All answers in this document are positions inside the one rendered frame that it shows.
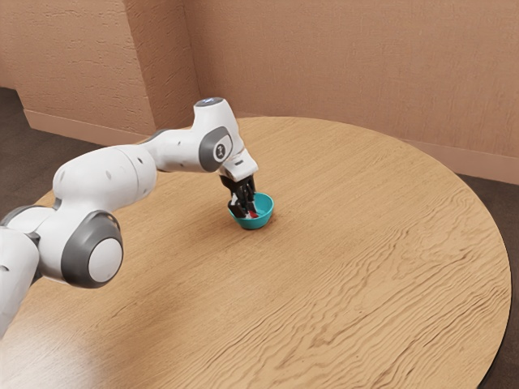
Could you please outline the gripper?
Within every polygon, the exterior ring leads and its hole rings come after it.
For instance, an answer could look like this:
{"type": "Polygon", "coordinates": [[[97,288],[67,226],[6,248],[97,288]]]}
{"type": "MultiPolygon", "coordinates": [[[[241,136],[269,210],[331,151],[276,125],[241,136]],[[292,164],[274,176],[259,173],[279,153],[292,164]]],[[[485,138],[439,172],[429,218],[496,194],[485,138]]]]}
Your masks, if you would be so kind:
{"type": "Polygon", "coordinates": [[[249,175],[242,180],[220,176],[221,183],[231,193],[230,211],[233,215],[245,215],[246,212],[255,212],[255,181],[254,176],[249,175]]]}

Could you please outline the teal bowl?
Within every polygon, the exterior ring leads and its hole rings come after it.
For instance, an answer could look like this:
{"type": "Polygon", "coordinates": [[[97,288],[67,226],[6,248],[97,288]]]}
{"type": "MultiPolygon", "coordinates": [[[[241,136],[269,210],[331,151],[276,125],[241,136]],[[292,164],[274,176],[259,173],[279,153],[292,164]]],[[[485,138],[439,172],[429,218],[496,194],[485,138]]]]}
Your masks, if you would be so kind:
{"type": "Polygon", "coordinates": [[[255,230],[264,227],[270,220],[273,209],[274,209],[274,200],[268,194],[256,192],[254,197],[254,205],[257,215],[256,218],[237,218],[234,216],[232,211],[229,211],[229,214],[234,219],[234,221],[243,229],[255,230]]]}

